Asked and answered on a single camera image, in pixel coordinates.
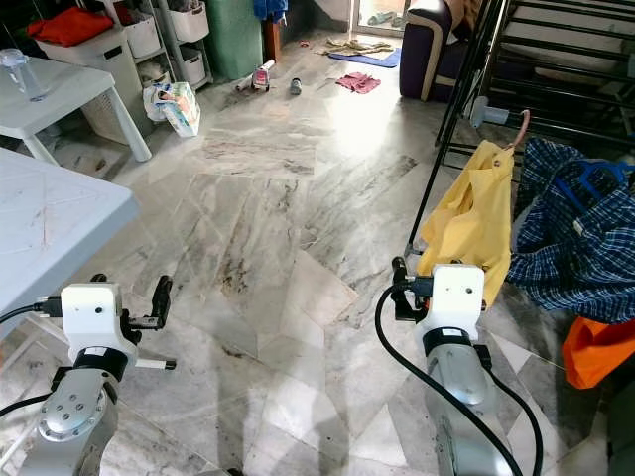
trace white plastic table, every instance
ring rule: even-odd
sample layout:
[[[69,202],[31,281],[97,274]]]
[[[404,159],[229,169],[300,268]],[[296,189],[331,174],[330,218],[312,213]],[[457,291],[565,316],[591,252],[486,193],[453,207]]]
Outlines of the white plastic table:
[[[0,149],[0,314],[54,293],[138,211],[128,188]]]
[[[109,72],[50,59],[30,58],[30,64],[49,94],[42,101],[29,101],[0,67],[0,135],[22,139],[33,157],[57,165],[36,133],[105,92],[135,159],[146,162],[152,157]]]

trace sofa armrest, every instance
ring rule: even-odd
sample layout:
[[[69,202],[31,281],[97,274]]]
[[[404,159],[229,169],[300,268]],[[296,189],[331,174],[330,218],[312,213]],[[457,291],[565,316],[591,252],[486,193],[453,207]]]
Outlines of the sofa armrest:
[[[428,99],[447,35],[463,15],[463,0],[419,0],[408,9],[400,70],[403,95],[415,97],[417,89],[422,100]],[[412,70],[403,68],[404,63],[410,64]]]

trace blue plaid cloth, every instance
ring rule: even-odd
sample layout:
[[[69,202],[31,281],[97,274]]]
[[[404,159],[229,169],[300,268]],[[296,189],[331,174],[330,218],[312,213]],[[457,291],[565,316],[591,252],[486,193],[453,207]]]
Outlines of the blue plaid cloth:
[[[635,200],[602,170],[588,177],[593,194],[580,182],[583,161],[573,147],[527,142],[515,211],[531,209],[507,281],[544,309],[625,322],[635,318]]]

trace black cable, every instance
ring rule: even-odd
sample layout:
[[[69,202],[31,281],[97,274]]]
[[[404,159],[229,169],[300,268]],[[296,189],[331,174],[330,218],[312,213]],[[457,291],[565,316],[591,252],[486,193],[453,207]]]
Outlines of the black cable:
[[[500,390],[509,395],[512,399],[516,401],[518,405],[525,411],[527,417],[529,418],[529,422],[532,424],[532,430],[534,431],[534,438],[536,441],[536,456],[534,458],[534,471],[532,472],[533,476],[540,476],[543,471],[543,434],[540,431],[540,426],[538,425],[538,420],[536,416],[532,412],[532,409],[529,408],[527,402],[525,402],[520,395],[514,392],[512,389],[503,384],[498,377],[496,377],[491,369],[485,368],[489,376],[494,381],[494,384],[498,386]]]
[[[505,447],[503,442],[496,436],[489,427],[483,423],[478,416],[476,416],[461,400],[451,394],[443,385],[429,376],[426,372],[421,370],[415,364],[413,364],[410,360],[400,354],[397,349],[395,349],[384,334],[384,330],[381,326],[381,310],[384,306],[384,302],[386,298],[390,295],[392,291],[405,291],[409,288],[408,285],[392,285],[386,291],[384,291],[377,302],[377,307],[375,308],[375,330],[377,331],[377,336],[379,337],[379,341],[382,343],[384,348],[388,351],[388,353],[401,365],[410,370],[413,374],[419,377],[424,381],[428,386],[432,387],[437,393],[439,393],[443,398],[445,398],[448,402],[450,402],[459,412],[465,415],[467,419],[469,419],[474,426],[476,426],[483,435],[494,445],[494,447],[500,452],[501,456],[505,459],[507,464],[512,470],[514,476],[523,476],[518,463],[512,456],[512,453]]]
[[[11,404],[5,407],[4,409],[0,410],[0,417],[3,417],[4,415],[6,415],[9,412],[12,412],[13,410],[20,409],[21,407],[36,404],[37,402],[43,402],[48,397],[50,397],[51,394],[52,393],[48,393],[48,394],[40,395],[38,397],[32,397],[30,399],[22,400],[20,402],[16,402],[15,404]]]
[[[25,312],[30,312],[32,310],[36,310],[36,306],[34,304],[25,305],[24,307],[18,307],[17,309],[13,309],[11,312],[7,312],[2,317],[0,317],[0,324],[9,320],[11,317],[15,317],[16,315],[23,314]]]

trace pink cloth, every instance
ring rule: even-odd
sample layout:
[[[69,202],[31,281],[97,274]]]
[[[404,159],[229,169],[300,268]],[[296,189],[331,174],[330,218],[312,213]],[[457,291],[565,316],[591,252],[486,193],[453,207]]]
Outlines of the pink cloth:
[[[346,89],[350,89],[351,91],[366,94],[381,84],[381,80],[374,79],[367,74],[362,74],[361,72],[352,72],[338,79],[337,84],[344,86]]]

